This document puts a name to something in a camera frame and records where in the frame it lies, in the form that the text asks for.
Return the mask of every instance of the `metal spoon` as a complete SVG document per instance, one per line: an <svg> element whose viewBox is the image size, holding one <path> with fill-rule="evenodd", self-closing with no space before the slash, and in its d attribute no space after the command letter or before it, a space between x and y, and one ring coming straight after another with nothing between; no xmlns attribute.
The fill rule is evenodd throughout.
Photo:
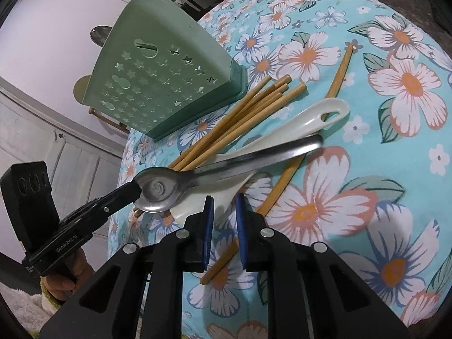
<svg viewBox="0 0 452 339"><path fill-rule="evenodd" d="M134 177L142 189L134 204L148 213L163 212L175 205L189 188L258 170L318 149L322 144L322 136L315 134L191 171L178 172L165 167L147 168Z"/></svg>
<svg viewBox="0 0 452 339"><path fill-rule="evenodd" d="M111 30L112 28L106 25L99 25L97 27L94 27L90 32L92 41L98 46L103 47L103 44L107 40Z"/></svg>

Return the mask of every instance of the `green utensil holder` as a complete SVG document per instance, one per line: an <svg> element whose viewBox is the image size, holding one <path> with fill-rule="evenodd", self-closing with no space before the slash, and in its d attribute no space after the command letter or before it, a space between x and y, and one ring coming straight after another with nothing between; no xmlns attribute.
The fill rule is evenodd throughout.
<svg viewBox="0 0 452 339"><path fill-rule="evenodd" d="M131 0L82 103L147 134L171 134L247 92L246 68L171 0Z"/></svg>

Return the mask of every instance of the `white plastic spoon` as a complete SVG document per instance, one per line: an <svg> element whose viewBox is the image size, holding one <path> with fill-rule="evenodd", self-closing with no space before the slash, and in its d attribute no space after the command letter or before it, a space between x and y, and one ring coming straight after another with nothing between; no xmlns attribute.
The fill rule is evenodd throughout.
<svg viewBox="0 0 452 339"><path fill-rule="evenodd" d="M239 155L255 152L288 141L301 139L342 120L349 114L349 105L338 98L326 98L306 108L298 115L252 143L230 153L217 154L203 163L220 162ZM337 113L326 121L326 113ZM203 211L206 195L211 195L215 205L215 217L223 215L240 188L256 173L246 173L188 190L178 204L171 208L171 215L179 225L184 225L188 216Z"/></svg>

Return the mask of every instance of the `bamboo chopstick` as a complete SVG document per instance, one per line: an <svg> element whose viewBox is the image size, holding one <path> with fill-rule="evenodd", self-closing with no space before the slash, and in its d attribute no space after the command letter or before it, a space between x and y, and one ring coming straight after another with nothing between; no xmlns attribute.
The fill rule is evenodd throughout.
<svg viewBox="0 0 452 339"><path fill-rule="evenodd" d="M263 97L260 101L256 102L253 106L248 107L248 105L246 105L237 114L237 116L234 117L234 122L237 123L238 121L241 121L244 117L248 116L251 112L253 112L258 107L264 108L265 106L268 106L270 103L274 102L274 100L271 100L271 99L275 97L276 93L282 94L288 89L289 89L289 86L284 83L278 89L274 90L273 92L271 92L267 96Z"/></svg>
<svg viewBox="0 0 452 339"><path fill-rule="evenodd" d="M282 88L284 86L284 84L289 84L291 81L292 81L292 78L290 77L289 74L284 75L282 78L280 78L279 80L275 81L268 88L266 88L262 92L256 94L256 96L253 97L253 99L251 99L245 107L243 107L243 109L239 112L239 114L241 112L244 112L244 111L248 110L249 108L254 106L257 102L263 100L266 96L268 96L272 92Z"/></svg>
<svg viewBox="0 0 452 339"><path fill-rule="evenodd" d="M290 90L287 94L283 95L281 98L277 99L275 102L270 104L270 106L263 109L259 114L254 116L245 122L242 126L232 131L228 136L224 137L223 140L214 144L211 148L207 149L204 153L198 156L195 160L185 166L182 170L192 170L196 168L198 165L215 155L221 149L223 149L226 145L228 145L231 141L235 140L240 135L243 135L249 129L256 126L258 123L262 122L265 118L275 113L278 109L288 104L292 99L299 96L301 93L306 91L307 87L305 83L298 85L297 87Z"/></svg>
<svg viewBox="0 0 452 339"><path fill-rule="evenodd" d="M347 72L347 68L352 57L353 49L354 46L352 44L349 44L347 46L345 54L338 67L338 71L334 76L333 82L331 83L331 86L329 87L329 90L325 98L333 98L337 96L342 85L342 82L344 81L345 73ZM327 115L328 114L324 114L321 117L323 121L325 120ZM257 213L261 214L263 217L267 216L268 212L272 209L273 205L281 197L283 191L289 184L295 172L300 167L305 157L306 157L305 155L301 155L299 157L292 158L289 161L288 165L286 166L284 172L281 174L281 177L276 182L272 191L270 191L270 193L265 198L264 202L257 209L256 211ZM237 240L234 240L231 243L231 245L221 254L220 258L213 264L213 266L211 266L210 269L207 270L207 272L203 275L199 282L203 285L208 284L221 271L221 269L223 269L223 267L226 266L226 264L236 255L238 251L239 244Z"/></svg>
<svg viewBox="0 0 452 339"><path fill-rule="evenodd" d="M262 104L259 104L258 106L256 106L256 108L254 108L254 110L252 110L250 113L248 113L247 115L245 115L245 117L241 118L240 120L238 120L238 122L236 122L229 130L227 130L223 135L221 135L221 137L215 141L214 144L218 143L219 141L222 141L226 136L228 136L232 131L235 131L236 129L238 129L240 126L242 126L244 123L246 123L248 120L250 120L251 118L253 118L254 116L256 116L257 114L259 114L264 108L268 107L269 105L271 105L272 103L274 103L275 101L277 101L279 98L281 98L283 95L281 94L281 92L279 92L279 90L273 92L272 94L268 95L264 100Z"/></svg>
<svg viewBox="0 0 452 339"><path fill-rule="evenodd" d="M215 127L209 131L205 136L203 136L199 141L197 141L195 144L193 144L188 149L184 150L179 157L177 157L174 161L172 161L168 168L172 168L174 170L176 169L175 166L183 161L187 155L189 155L195 148L200 147L200 144L205 144L207 141L209 141L214 135L218 134L219 127L223 127L225 124L229 122L237 113L241 111L241 109L256 95L258 94L262 88L271 80L272 78L269 76L266 76L264 79L262 79L255 87L250 89L248 93L240 99L240 101L232 107L232 110L226 114L216 125Z"/></svg>

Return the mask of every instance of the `blue floral fabric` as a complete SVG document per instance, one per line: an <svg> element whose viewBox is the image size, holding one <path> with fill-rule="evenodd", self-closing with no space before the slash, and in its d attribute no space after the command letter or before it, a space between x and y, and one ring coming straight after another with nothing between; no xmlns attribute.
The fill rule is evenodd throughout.
<svg viewBox="0 0 452 339"><path fill-rule="evenodd" d="M266 221L292 241L326 241L406 325L432 316L452 283L452 60L377 0L225 0L199 24L248 68L250 87L267 75L276 80L287 73L290 88L307 83L307 96L257 125L236 148L323 99L353 43L338 94L350 105L350 116L342 128L325 133L324 152L300 167ZM168 165L228 110L158 143L132 130L118 185L143 168ZM247 182L245 195L254 209L282 169L270 167ZM109 256L125 243L157 243L179 228L169 213L134 218L131 209L111 218ZM210 264L235 235L231 205L215 220ZM235 257L209 284L200 285L200 276L184 276L185 336L267 337L265 274L243 271Z"/></svg>

